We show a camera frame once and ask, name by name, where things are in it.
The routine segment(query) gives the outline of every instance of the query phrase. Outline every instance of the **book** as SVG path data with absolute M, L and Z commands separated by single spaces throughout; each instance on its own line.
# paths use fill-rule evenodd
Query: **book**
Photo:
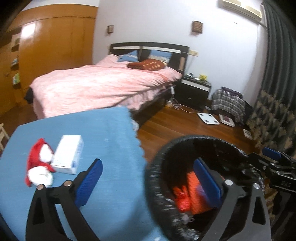
M 243 131 L 246 138 L 253 140 L 251 132 L 247 131 L 246 129 L 243 129 Z
M 228 126 L 232 126 L 235 127 L 235 123 L 233 122 L 233 120 L 225 115 L 221 115 L 219 114 L 219 118 L 221 123 L 228 125 Z

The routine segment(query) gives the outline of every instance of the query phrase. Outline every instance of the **trash can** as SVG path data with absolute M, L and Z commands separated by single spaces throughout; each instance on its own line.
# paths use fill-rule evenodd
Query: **trash can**
M 257 182 L 263 190 L 263 178 L 248 164 L 247 157 L 232 144 L 202 135 L 172 140 L 156 154 L 145 171 L 146 199 L 152 216 L 169 240 L 197 240 L 215 217 L 216 210 L 210 210 L 195 215 L 195 221 L 185 225 L 175 205 L 172 188 L 186 185 L 186 174 L 193 171 L 194 161 L 202 158 L 223 178 L 246 187 Z M 221 240 L 227 240 L 244 225 L 244 202 L 237 202 Z

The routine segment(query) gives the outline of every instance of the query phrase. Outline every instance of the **white wall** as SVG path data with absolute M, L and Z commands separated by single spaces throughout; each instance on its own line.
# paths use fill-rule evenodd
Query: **white wall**
M 261 22 L 265 26 L 267 25 L 265 14 Z M 259 25 L 257 34 L 257 53 L 254 61 L 253 71 L 251 73 L 249 81 L 246 83 L 244 90 L 242 92 L 244 95 L 244 99 L 253 107 L 255 105 L 257 96 L 260 91 L 261 83 L 264 77 L 267 57 L 267 39 L 267 30 L 261 25 Z
M 62 3 L 82 4 L 98 7 L 100 0 L 33 0 L 23 9 L 23 11 L 34 7 Z
M 245 1 L 256 9 L 260 9 L 261 2 Z M 194 20 L 204 23 L 203 33 L 198 36 L 190 34 Z M 106 35 L 107 25 L 114 25 L 110 36 Z M 253 93 L 254 89 L 246 86 L 254 69 L 258 26 L 222 8 L 217 0 L 101 0 L 96 17 L 93 63 L 107 55 L 107 46 L 111 43 L 143 41 L 186 45 L 199 52 L 199 57 L 188 58 L 187 72 L 206 74 L 213 85 L 212 92 L 225 86 L 244 92 L 249 98 L 249 92 Z

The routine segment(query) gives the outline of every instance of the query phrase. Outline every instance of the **blue tablecloth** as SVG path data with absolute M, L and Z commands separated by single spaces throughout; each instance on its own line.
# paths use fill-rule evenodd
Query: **blue tablecloth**
M 144 196 L 146 161 L 129 111 L 124 107 L 84 111 L 34 121 L 11 136 L 0 159 L 0 213 L 20 240 L 25 229 L 35 187 L 25 185 L 30 148 L 41 137 L 57 148 L 63 135 L 81 135 L 84 141 L 77 173 L 87 170 L 95 158 L 103 162 L 103 174 L 81 212 L 102 241 L 167 240 L 152 221 Z M 54 173 L 53 187 L 76 175 Z M 60 205 L 57 211 L 67 236 L 76 240 Z

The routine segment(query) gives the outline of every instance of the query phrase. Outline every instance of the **nightstand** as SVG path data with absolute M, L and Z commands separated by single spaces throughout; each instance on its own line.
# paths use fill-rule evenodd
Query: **nightstand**
M 175 88 L 175 99 L 195 110 L 203 110 L 211 90 L 211 83 L 182 77 Z

